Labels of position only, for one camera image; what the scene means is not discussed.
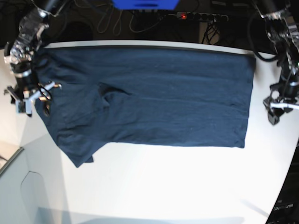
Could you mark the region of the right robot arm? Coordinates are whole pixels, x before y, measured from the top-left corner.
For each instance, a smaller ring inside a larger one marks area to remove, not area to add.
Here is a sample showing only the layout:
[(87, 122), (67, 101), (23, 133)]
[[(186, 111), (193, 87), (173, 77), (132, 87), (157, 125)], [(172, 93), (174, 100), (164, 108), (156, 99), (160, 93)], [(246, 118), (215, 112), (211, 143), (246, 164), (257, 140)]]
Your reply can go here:
[(45, 22), (47, 16), (58, 16), (67, 5), (66, 0), (35, 0), (35, 6), (19, 24), (19, 34), (14, 42), (8, 42), (4, 48), (4, 62), (9, 65), (10, 73), (16, 80), (16, 86), (8, 86), (5, 94), (11, 96), (17, 113), (32, 116), (32, 104), (36, 100), (44, 102), (46, 113), (52, 101), (50, 90), (61, 85), (49, 82), (42, 85), (33, 67), (36, 52), (43, 44), (42, 34), (49, 28)]

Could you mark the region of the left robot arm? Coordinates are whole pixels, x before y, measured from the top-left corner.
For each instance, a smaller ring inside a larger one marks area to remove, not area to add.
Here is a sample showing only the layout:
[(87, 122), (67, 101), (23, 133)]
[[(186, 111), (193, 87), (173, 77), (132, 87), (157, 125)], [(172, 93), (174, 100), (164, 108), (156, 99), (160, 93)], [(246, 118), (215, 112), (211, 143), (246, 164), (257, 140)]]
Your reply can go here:
[(255, 56), (264, 62), (276, 62), (281, 68), (279, 82), (270, 86), (271, 93), (263, 100), (268, 121), (276, 125), (280, 117), (299, 108), (299, 2), (297, 0), (254, 0), (256, 13), (265, 21), (265, 32), (273, 43), (276, 55), (265, 58), (256, 50), (251, 37), (254, 15), (248, 21), (247, 38)]

